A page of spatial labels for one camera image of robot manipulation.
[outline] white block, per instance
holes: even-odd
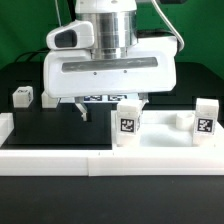
[[[141,132],[141,100],[121,100],[117,105],[116,114],[116,144],[117,146],[137,147]]]
[[[33,101],[33,87],[24,86],[19,87],[13,93],[13,105],[15,108],[22,107],[27,108]]]
[[[41,95],[42,108],[56,108],[59,102],[58,98],[51,98],[44,91]]]
[[[13,116],[11,113],[0,114],[0,147],[14,129]]]
[[[142,110],[141,100],[122,99],[117,105],[117,112],[139,113]]]
[[[193,131],[193,146],[216,145],[216,124],[219,112],[218,100],[197,99]]]
[[[219,114],[218,100],[202,99],[202,98],[197,99],[196,113],[195,113],[196,116],[214,117],[217,119],[218,114]]]

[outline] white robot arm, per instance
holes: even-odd
[[[172,90],[178,36],[138,38],[136,10],[135,0],[77,0],[77,20],[47,36],[46,93],[63,98]]]

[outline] green backdrop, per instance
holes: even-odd
[[[62,23],[68,23],[65,0],[59,6]],[[202,63],[224,78],[224,1],[188,0],[162,10],[186,43],[176,61]],[[138,29],[165,27],[151,4],[138,4],[137,18]],[[55,27],[54,0],[0,0],[0,68],[21,53],[46,47],[45,37]]]

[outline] white platform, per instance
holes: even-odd
[[[174,127],[176,113],[143,113],[144,134],[135,149],[113,142],[114,149],[105,151],[0,150],[0,175],[224,175],[223,128],[217,126],[222,139],[216,147],[191,147],[191,134]]]

